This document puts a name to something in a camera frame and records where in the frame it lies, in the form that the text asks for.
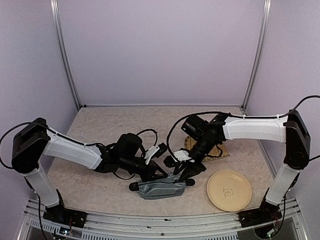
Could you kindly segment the grey zip pouch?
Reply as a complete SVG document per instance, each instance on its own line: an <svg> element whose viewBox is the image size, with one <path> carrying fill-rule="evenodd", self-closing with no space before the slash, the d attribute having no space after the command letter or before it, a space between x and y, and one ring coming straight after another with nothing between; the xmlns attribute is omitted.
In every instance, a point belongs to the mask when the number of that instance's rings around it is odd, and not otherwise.
<svg viewBox="0 0 320 240"><path fill-rule="evenodd" d="M180 175L172 172L166 178L152 180L148 182L136 181L129 185L129 190L137 192L144 200L159 200L181 196L187 187L195 185L195 180L188 178L179 181Z"/></svg>

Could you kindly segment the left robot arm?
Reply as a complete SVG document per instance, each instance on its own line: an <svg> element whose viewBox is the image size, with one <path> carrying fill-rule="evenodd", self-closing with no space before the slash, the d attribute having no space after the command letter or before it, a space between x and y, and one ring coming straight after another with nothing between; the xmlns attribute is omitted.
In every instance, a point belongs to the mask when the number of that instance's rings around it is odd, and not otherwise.
<svg viewBox="0 0 320 240"><path fill-rule="evenodd" d="M50 214L63 223L70 218L57 189L50 183L40 164L41 156L64 159L98 173L115 173L118 169L135 174L143 182L163 179L168 174L153 160L167 151L164 143L145 150L138 134L125 133L109 145L84 143L48 127L44 118L23 123L13 139L12 168L23 175L39 195Z"/></svg>

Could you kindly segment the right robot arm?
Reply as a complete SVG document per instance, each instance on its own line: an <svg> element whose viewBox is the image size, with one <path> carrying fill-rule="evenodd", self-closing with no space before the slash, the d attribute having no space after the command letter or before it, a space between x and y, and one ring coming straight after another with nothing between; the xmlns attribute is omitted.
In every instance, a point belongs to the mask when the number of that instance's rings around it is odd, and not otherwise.
<svg viewBox="0 0 320 240"><path fill-rule="evenodd" d="M231 140L272 141L285 144L285 157L272 186L267 190L264 203L256 210L256 218L266 222L275 212L300 172L310 162L311 137L299 112L291 110L283 115L246 116L225 112L213 112L210 121L193 113L181 118L181 129L196 144L191 150L169 151L173 161L185 165L181 176L190 178L204 171L202 162L211 149Z"/></svg>

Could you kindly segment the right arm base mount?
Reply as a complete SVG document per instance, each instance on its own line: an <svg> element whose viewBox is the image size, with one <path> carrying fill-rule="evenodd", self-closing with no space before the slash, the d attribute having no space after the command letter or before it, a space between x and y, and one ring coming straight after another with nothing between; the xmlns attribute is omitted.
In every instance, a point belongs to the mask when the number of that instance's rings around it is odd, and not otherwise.
<svg viewBox="0 0 320 240"><path fill-rule="evenodd" d="M279 205L272 205L266 201L265 194L258 208L242 210L238 213L242 228L260 225L281 219L283 217Z"/></svg>

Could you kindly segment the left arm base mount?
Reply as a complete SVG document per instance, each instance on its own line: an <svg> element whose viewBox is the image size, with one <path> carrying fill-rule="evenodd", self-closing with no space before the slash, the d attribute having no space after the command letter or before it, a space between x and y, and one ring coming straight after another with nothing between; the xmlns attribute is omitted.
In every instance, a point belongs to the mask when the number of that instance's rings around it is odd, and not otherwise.
<svg viewBox="0 0 320 240"><path fill-rule="evenodd" d="M59 203L53 207L45 207L43 218L54 223L68 225L70 228L77 227L83 229L88 214L84 211L66 208L60 192L56 191Z"/></svg>

